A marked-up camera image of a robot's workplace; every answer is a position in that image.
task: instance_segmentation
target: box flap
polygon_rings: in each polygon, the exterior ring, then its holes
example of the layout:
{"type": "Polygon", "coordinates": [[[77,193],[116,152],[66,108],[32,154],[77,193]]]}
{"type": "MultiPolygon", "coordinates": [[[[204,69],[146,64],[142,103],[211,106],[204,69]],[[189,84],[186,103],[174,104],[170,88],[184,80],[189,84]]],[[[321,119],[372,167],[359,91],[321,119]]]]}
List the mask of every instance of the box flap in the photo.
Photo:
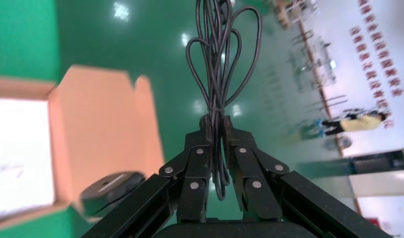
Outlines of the box flap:
{"type": "Polygon", "coordinates": [[[45,100],[55,83],[0,76],[0,97],[45,100]]]}
{"type": "Polygon", "coordinates": [[[164,164],[146,77],[134,90],[125,71],[74,65],[49,99],[51,113],[53,107],[60,110],[57,127],[64,139],[54,139],[54,146],[62,147],[54,150],[68,157],[71,186],[66,187],[77,209],[80,193],[97,180],[121,171],[150,176],[164,164]]]}

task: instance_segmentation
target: white paper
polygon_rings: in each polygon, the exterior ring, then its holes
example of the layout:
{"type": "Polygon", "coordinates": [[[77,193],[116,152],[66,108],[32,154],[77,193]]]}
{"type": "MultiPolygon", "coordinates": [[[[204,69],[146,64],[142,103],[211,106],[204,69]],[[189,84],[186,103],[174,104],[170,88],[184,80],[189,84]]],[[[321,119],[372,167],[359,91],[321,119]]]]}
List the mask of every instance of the white paper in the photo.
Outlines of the white paper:
{"type": "Polygon", "coordinates": [[[0,219],[54,201],[48,103],[0,99],[0,219]]]}

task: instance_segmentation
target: black pants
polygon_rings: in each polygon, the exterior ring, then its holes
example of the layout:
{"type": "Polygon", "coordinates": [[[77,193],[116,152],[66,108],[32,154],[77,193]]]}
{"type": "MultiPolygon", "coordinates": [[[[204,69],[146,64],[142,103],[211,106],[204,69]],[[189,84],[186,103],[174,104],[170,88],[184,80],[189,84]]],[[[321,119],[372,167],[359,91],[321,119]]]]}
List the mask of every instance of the black pants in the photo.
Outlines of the black pants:
{"type": "Polygon", "coordinates": [[[341,122],[339,122],[339,121],[324,120],[322,122],[322,125],[324,125],[326,127],[331,127],[331,126],[335,127],[335,129],[325,132],[325,135],[336,135],[336,134],[344,132],[344,129],[341,127],[341,122]]]}

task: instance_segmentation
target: person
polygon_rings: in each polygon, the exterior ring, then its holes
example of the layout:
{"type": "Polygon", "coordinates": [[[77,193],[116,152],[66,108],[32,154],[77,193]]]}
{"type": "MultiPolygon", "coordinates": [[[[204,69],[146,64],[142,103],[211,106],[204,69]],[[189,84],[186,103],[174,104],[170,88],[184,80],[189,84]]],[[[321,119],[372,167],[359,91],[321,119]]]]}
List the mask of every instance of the person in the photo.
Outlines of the person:
{"type": "Polygon", "coordinates": [[[324,131],[323,129],[319,132],[321,137],[325,135],[336,135],[342,132],[352,132],[361,130],[374,130],[379,127],[379,125],[386,120],[388,117],[385,113],[369,113],[367,115],[358,116],[356,114],[348,114],[347,117],[350,119],[343,119],[339,121],[328,121],[328,120],[318,120],[317,124],[319,126],[325,127],[335,127],[333,130],[324,131]]]}

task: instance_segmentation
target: white wall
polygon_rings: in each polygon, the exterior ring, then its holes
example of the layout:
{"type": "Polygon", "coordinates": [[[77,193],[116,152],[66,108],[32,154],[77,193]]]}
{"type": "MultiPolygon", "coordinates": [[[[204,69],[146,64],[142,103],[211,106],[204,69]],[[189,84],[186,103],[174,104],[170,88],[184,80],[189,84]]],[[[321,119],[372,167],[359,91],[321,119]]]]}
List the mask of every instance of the white wall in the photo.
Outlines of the white wall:
{"type": "MultiPolygon", "coordinates": [[[[372,108],[376,105],[373,92],[370,90],[365,72],[353,43],[349,30],[360,26],[367,44],[368,52],[374,63],[373,69],[378,72],[385,91],[385,99],[390,103],[393,115],[390,117],[395,126],[384,129],[383,126],[375,131],[354,132],[347,134],[353,140],[353,146],[344,151],[345,156],[357,154],[371,154],[404,148],[404,93],[400,97],[392,97],[384,70],[380,67],[381,59],[374,50],[374,43],[366,30],[364,18],[358,7],[357,0],[317,0],[319,14],[311,16],[305,23],[306,30],[314,29],[315,37],[322,36],[326,42],[331,42],[330,55],[337,63],[337,83],[325,88],[327,97],[347,95],[349,101],[341,106],[332,107],[333,116],[337,116],[347,108],[372,108]]],[[[404,0],[397,1],[369,1],[372,12],[378,23],[377,32],[383,33],[383,40],[387,43],[398,70],[398,77],[402,79],[400,87],[404,89],[404,0]]]]}
{"type": "Polygon", "coordinates": [[[361,197],[357,199],[365,218],[377,218],[382,230],[404,238],[404,196],[361,197]]]}
{"type": "Polygon", "coordinates": [[[350,175],[354,197],[404,195],[404,170],[350,175]]]}

